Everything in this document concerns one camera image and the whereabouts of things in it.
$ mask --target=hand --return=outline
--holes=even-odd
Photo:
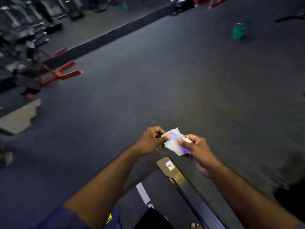
[[[142,137],[134,146],[143,154],[149,154],[158,147],[164,146],[164,143],[170,139],[170,136],[163,136],[165,131],[160,126],[147,128]]]
[[[193,158],[196,160],[199,171],[210,178],[211,169],[221,162],[211,152],[211,149],[204,138],[193,134],[185,135],[185,138],[190,139],[193,144],[188,143],[181,138],[177,139],[178,144],[191,152]]]

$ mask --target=green object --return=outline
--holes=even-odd
[[[128,5],[127,1],[123,1],[123,6],[126,11],[129,10],[129,5]]]
[[[245,37],[246,33],[246,24],[237,23],[233,30],[233,39],[242,39]]]

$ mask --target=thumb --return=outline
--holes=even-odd
[[[159,144],[159,145],[162,145],[162,144],[164,144],[165,142],[169,141],[170,138],[171,138],[171,136],[169,136],[169,135],[168,135],[168,136],[160,137],[160,138],[158,138],[158,144]]]
[[[181,138],[177,138],[177,142],[179,145],[181,145],[183,148],[192,151],[193,150],[193,146],[194,144],[188,143],[184,140],[182,140]]]

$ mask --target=forearm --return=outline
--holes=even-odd
[[[64,207],[76,212],[91,229],[101,228],[108,219],[132,166],[140,157],[135,146],[129,147],[71,196]]]
[[[211,168],[211,180],[246,229],[296,229],[301,224],[221,162]]]

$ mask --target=white stripe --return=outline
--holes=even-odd
[[[146,205],[150,198],[148,197],[148,194],[146,193],[146,190],[144,189],[142,183],[140,182],[138,185],[136,185],[137,190],[139,191],[139,194],[141,195],[144,204]]]

